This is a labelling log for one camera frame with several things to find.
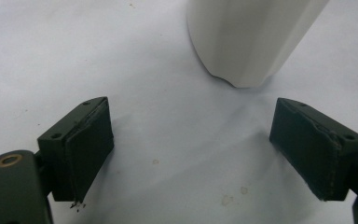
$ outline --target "white cup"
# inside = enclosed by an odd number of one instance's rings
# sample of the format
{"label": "white cup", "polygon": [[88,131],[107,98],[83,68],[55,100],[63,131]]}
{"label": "white cup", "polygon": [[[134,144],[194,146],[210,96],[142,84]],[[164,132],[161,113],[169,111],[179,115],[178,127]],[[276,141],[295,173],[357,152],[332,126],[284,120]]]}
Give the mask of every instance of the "white cup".
{"label": "white cup", "polygon": [[187,24],[208,71],[235,87],[275,74],[328,0],[189,0]]}

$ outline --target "screw hole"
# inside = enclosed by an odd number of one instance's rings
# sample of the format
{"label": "screw hole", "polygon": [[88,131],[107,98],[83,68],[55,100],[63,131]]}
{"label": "screw hole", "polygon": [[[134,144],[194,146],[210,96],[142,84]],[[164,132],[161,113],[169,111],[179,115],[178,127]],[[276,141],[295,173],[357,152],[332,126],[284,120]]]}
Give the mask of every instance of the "screw hole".
{"label": "screw hole", "polygon": [[8,157],[8,158],[3,159],[3,160],[2,160],[2,163],[5,164],[5,165],[7,165],[7,164],[9,164],[9,163],[12,163],[12,162],[18,160],[18,159],[19,159],[18,157],[10,156],[10,157]]}
{"label": "screw hole", "polygon": [[51,138],[59,138],[59,137],[61,137],[60,133],[55,133],[51,136]]}
{"label": "screw hole", "polygon": [[346,139],[348,139],[348,140],[354,140],[354,137],[352,136],[352,135],[345,135],[344,136]]}
{"label": "screw hole", "polygon": [[22,159],[22,155],[20,155],[20,154],[7,155],[0,160],[0,167],[4,168],[4,167],[14,165],[17,162],[19,162],[21,159]]}

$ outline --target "white cylinder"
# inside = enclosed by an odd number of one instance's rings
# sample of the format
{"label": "white cylinder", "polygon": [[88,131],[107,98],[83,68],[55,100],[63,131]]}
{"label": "white cylinder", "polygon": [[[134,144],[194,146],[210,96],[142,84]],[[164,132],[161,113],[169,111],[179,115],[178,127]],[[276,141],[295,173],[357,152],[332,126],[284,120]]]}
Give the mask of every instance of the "white cylinder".
{"label": "white cylinder", "polygon": [[275,74],[328,0],[189,0],[187,24],[208,71],[235,87]]}

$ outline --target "white table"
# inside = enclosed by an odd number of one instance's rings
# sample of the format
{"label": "white table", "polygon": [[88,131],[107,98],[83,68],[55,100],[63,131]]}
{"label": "white table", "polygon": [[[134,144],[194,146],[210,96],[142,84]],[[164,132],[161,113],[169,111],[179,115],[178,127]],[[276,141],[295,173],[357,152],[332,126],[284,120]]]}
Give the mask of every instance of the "white table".
{"label": "white table", "polygon": [[115,154],[62,223],[352,223],[269,142],[278,97],[358,132],[358,1],[332,0],[283,68],[235,89],[204,69],[188,0],[0,1],[0,154],[108,96]]}

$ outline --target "white surface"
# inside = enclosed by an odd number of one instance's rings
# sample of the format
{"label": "white surface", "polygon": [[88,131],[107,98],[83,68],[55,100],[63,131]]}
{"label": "white surface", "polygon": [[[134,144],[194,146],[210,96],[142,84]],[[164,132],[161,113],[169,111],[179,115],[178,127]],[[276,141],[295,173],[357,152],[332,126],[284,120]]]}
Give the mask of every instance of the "white surface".
{"label": "white surface", "polygon": [[201,65],[186,2],[0,1],[0,154],[106,95],[115,155],[79,213],[50,198],[55,223],[352,223],[353,193],[319,202],[268,136],[279,96],[358,132],[358,1],[330,1],[249,90]]}
{"label": "white surface", "polygon": [[208,71],[259,87],[286,62],[328,0],[191,0],[187,24]]}

